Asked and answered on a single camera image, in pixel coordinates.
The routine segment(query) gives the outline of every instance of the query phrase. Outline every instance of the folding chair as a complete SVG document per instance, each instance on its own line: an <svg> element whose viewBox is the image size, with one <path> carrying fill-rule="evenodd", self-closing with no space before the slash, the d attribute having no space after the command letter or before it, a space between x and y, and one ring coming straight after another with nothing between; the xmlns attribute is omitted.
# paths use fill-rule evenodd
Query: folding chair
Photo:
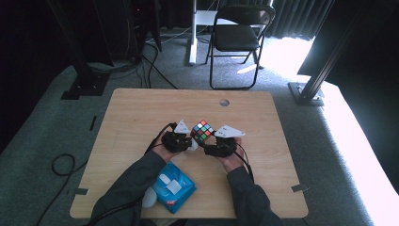
<svg viewBox="0 0 399 226"><path fill-rule="evenodd" d="M276 11L270 6L260 5L230 5L221 8L215 16L212 28L211 39L209 41L208 58L211 58L211 71L209 85L212 89L251 89L255 83L259 70L264 34L272 24ZM221 24L219 20L227 20L231 24ZM220 52L248 52L247 55L214 55L214 49ZM245 57L243 64L247 62L249 56L253 54L256 62L253 82L246 87L215 87L213 84L214 57Z"/></svg>

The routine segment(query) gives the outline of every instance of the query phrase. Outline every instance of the table hole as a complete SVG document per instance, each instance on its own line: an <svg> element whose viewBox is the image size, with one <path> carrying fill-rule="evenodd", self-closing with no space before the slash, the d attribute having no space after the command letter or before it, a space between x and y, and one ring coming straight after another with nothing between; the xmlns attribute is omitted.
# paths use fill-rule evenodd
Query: table hole
<svg viewBox="0 0 399 226"><path fill-rule="evenodd" d="M230 104L230 102L227 99L222 99L222 100L219 101L219 104L221 106L228 106Z"/></svg>

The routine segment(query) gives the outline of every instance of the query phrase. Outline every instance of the blue plastic bag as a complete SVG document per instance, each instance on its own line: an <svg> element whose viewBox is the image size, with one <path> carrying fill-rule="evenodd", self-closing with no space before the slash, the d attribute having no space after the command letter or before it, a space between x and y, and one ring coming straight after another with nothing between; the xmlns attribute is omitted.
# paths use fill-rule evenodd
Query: blue plastic bag
<svg viewBox="0 0 399 226"><path fill-rule="evenodd" d="M152 189L158 201L170 213L175 214L197 188L179 168L168 162L159 173Z"/></svg>

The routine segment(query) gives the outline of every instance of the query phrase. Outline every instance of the table top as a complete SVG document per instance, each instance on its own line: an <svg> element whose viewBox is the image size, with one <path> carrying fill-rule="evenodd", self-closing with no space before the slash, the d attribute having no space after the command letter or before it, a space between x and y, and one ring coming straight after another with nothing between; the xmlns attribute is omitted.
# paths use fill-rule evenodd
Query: table top
<svg viewBox="0 0 399 226"><path fill-rule="evenodd" d="M71 216L89 218L95 202L144 154L160 130L180 120L189 129L206 120L215 130L226 124L244 131L242 146L255 183L266 192L272 210L281 218L308 214L302 191L292 190L299 181L269 92L116 89L79 186L88 194L75 195ZM175 156L172 162L197 190L176 214L158 202L143 208L143 218L235 218L226 171L217 159L198 148Z"/></svg>

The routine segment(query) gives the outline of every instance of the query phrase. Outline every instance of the colorful puzzle cube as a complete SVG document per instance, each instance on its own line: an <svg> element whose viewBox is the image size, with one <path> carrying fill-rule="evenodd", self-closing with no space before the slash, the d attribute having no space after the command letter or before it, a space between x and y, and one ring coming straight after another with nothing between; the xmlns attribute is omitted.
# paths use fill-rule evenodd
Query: colorful puzzle cube
<svg viewBox="0 0 399 226"><path fill-rule="evenodd" d="M191 130L190 136L199 141L205 141L212 135L214 129L206 121L201 121Z"/></svg>

